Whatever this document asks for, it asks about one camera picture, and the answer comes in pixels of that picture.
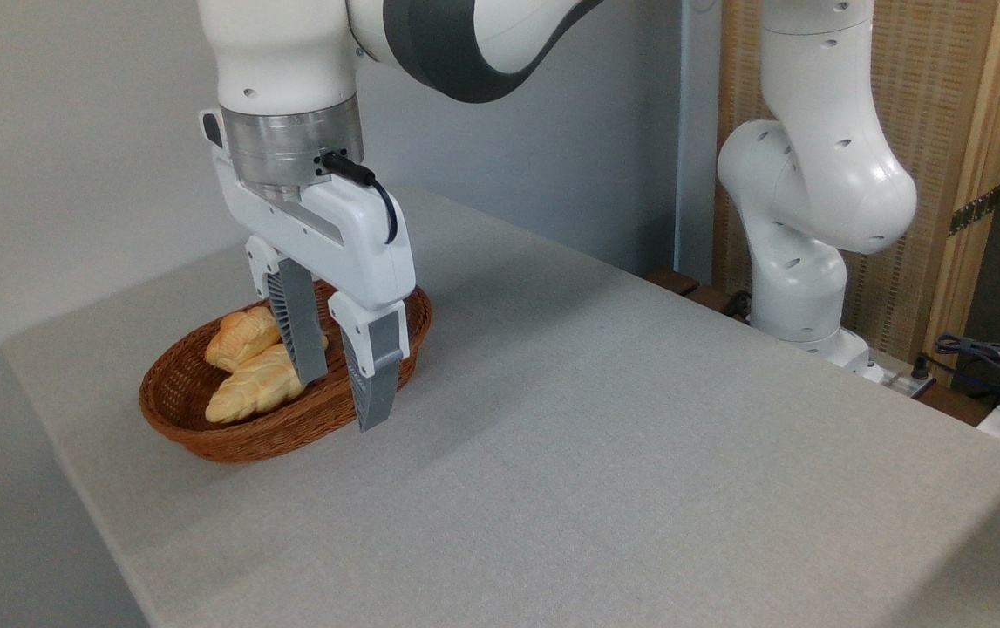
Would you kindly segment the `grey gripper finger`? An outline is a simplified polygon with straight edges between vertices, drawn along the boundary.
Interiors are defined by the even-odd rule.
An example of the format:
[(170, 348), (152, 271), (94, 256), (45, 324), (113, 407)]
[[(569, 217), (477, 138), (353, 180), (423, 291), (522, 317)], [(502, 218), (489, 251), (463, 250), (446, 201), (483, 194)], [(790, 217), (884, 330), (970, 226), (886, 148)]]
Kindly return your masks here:
[(246, 242), (246, 255), (256, 293), (269, 304), (300, 383), (324, 377), (328, 366), (311, 273), (258, 235)]
[(343, 333), (357, 424), (361, 432), (367, 432), (391, 416), (400, 363), (411, 356), (405, 303), (371, 311), (337, 291), (328, 304)]

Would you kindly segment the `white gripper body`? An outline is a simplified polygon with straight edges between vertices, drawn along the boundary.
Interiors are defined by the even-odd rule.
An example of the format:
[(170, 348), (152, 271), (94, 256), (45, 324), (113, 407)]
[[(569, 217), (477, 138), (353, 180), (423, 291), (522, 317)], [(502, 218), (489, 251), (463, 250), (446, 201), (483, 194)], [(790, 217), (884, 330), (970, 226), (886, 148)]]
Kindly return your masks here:
[(272, 116), (216, 108), (198, 119), (237, 222), (366, 310), (412, 293), (403, 211), (324, 163), (330, 154), (364, 158), (356, 108)]

